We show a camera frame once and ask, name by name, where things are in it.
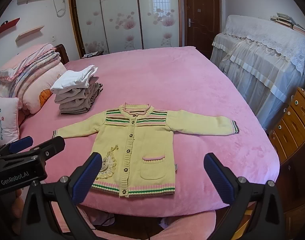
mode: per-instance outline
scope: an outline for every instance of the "blue gripper pad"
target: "blue gripper pad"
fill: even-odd
[[[22,138],[16,142],[13,142],[9,145],[9,152],[11,154],[19,153],[22,150],[25,150],[28,147],[33,145],[33,139],[30,136]]]
[[[204,158],[204,168],[221,200],[231,205],[235,200],[235,192],[233,185],[224,174],[226,167],[221,164],[213,153],[208,153]]]
[[[78,167],[70,176],[71,182],[73,183],[72,200],[75,205],[84,201],[89,189],[91,188],[97,174],[101,169],[101,165],[101,155],[94,152],[84,163],[84,165]]]

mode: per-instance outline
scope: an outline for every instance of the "brown door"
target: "brown door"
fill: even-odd
[[[186,0],[185,2],[186,45],[195,46],[198,51],[210,59],[213,50],[212,43],[219,33],[220,0]]]

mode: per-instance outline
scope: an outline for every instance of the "white cable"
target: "white cable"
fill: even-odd
[[[53,0],[53,2],[54,2],[54,7],[55,7],[55,10],[56,10],[57,17],[59,17],[59,18],[63,17],[66,13],[66,2],[65,2],[65,0],[63,0],[65,8],[62,8],[59,11],[57,11],[57,8],[56,8],[56,5],[55,5],[55,0]]]

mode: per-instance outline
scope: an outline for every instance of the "sliding wardrobe door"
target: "sliding wardrobe door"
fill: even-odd
[[[139,0],[144,48],[179,46],[178,0]]]
[[[101,0],[110,53],[142,49],[138,0]]]
[[[86,53],[108,54],[100,0],[76,0],[77,15]]]

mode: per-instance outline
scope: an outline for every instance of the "metal screw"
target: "metal screw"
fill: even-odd
[[[247,179],[245,177],[238,177],[240,183],[246,183]]]
[[[275,183],[274,183],[272,180],[268,180],[268,185],[269,185],[270,187],[273,187],[273,186],[275,185]]]
[[[62,177],[60,178],[59,181],[60,181],[61,183],[66,183],[66,182],[68,181],[68,179],[69,179],[69,178],[68,178],[67,176],[62,176]]]
[[[37,179],[32,181],[32,186],[37,186],[39,184],[39,181]]]

